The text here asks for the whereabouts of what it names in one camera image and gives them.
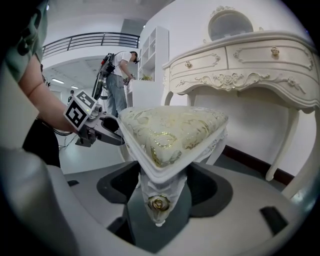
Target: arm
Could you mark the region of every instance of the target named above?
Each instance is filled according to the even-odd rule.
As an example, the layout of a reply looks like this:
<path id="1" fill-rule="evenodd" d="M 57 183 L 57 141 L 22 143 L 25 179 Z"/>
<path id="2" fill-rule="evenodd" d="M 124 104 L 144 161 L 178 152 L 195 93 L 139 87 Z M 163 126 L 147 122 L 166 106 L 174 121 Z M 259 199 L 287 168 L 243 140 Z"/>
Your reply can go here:
<path id="1" fill-rule="evenodd" d="M 19 81 L 19 86 L 32 104 L 39 110 L 39 118 L 56 129 L 76 132 L 75 128 L 63 115 L 66 105 L 45 86 L 40 71 L 40 63 L 36 55 L 31 57 Z"/>
<path id="2" fill-rule="evenodd" d="M 127 68 L 127 64 L 128 64 L 128 61 L 126 60 L 121 60 L 119 66 L 120 66 L 120 69 L 130 78 L 130 79 L 135 79 L 129 72 L 128 68 Z"/>

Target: black pants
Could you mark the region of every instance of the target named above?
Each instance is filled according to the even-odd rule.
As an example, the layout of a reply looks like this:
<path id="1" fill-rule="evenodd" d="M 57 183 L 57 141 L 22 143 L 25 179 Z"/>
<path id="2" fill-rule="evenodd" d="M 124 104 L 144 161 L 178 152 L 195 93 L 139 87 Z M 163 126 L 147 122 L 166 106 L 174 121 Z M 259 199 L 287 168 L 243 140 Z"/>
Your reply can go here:
<path id="1" fill-rule="evenodd" d="M 47 165 L 60 168 L 59 144 L 52 128 L 36 119 L 23 143 L 23 149 L 40 157 Z"/>

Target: baseboard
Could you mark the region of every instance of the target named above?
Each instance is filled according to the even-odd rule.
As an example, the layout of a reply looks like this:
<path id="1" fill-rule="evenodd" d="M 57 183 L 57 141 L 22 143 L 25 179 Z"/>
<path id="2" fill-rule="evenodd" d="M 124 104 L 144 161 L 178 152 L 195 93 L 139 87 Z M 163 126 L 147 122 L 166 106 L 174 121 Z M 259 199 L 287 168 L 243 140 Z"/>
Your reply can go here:
<path id="1" fill-rule="evenodd" d="M 271 164 L 267 162 L 264 162 L 258 158 L 253 157 L 252 155 L 244 153 L 228 145 L 225 146 L 222 154 L 228 158 L 236 160 L 237 162 L 251 169 L 256 170 L 257 172 L 261 173 L 263 176 L 266 176 L 267 171 L 271 166 Z M 284 185 L 288 185 L 293 180 L 293 178 L 294 178 L 293 175 L 281 169 L 277 169 L 273 177 L 274 180 Z"/>

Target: metal railing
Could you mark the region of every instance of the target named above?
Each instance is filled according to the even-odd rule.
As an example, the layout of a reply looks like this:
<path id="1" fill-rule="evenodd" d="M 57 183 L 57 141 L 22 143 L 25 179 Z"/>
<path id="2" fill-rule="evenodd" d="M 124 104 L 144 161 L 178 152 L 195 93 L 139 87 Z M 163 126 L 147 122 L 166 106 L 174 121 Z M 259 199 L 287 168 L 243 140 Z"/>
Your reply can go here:
<path id="1" fill-rule="evenodd" d="M 43 46 L 43 58 L 66 51 L 92 46 L 139 48 L 140 36 L 117 32 L 96 32 L 69 36 Z"/>

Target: gold patterned fabric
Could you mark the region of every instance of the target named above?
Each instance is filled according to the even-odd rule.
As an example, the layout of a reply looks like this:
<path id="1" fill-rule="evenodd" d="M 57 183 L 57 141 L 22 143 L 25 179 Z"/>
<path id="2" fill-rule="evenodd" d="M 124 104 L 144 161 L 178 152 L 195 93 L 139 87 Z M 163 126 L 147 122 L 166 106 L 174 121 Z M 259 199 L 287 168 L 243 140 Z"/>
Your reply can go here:
<path id="1" fill-rule="evenodd" d="M 191 163 L 207 147 L 204 144 L 209 145 L 216 139 L 219 134 L 213 134 L 219 129 L 222 131 L 228 117 L 203 107 L 160 106 L 126 108 L 119 114 L 119 120 L 132 152 L 146 158 L 151 168 L 161 173 L 185 157 L 193 157 L 187 161 Z"/>

